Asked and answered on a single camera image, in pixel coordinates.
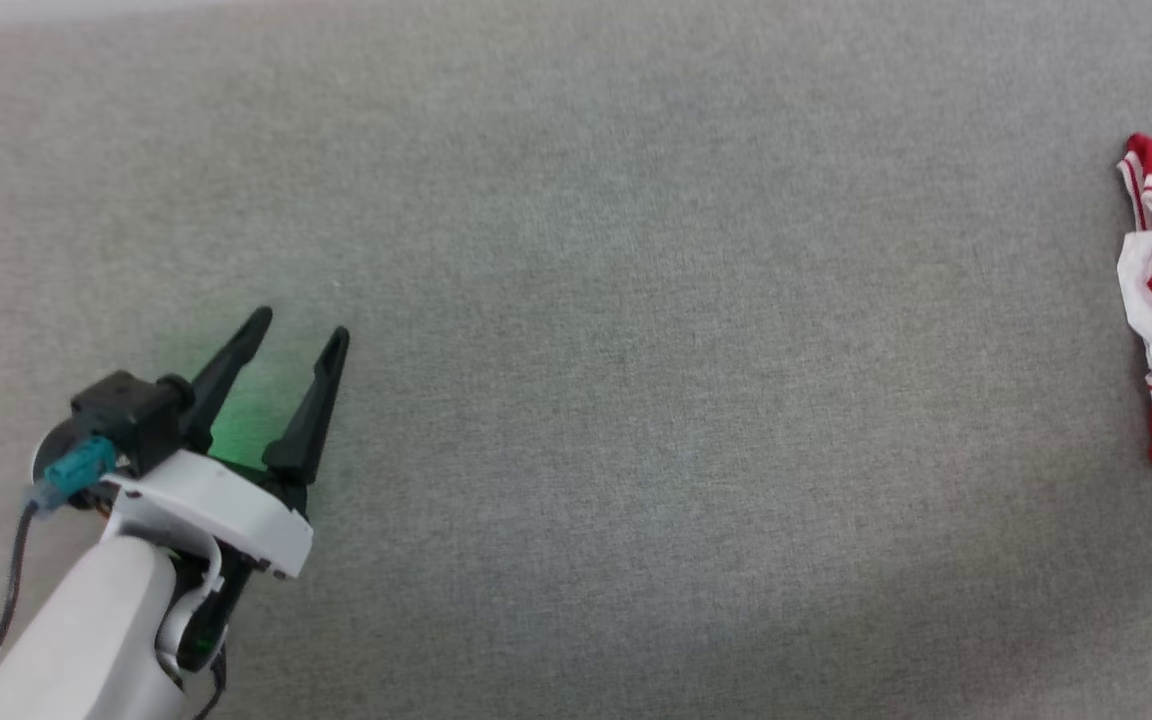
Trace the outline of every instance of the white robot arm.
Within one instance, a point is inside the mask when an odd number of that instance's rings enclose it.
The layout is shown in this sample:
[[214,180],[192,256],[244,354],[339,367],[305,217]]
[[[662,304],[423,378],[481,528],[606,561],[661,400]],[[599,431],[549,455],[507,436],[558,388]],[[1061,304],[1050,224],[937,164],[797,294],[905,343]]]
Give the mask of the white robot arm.
[[1,635],[31,515],[60,502],[108,511],[100,543],[65,575],[0,665],[0,720],[177,720],[184,688],[225,681],[230,612],[252,573],[296,578],[314,540],[306,487],[348,350],[338,328],[265,469],[210,457],[211,423],[270,327],[257,309],[192,382],[119,372],[78,393],[38,448]]

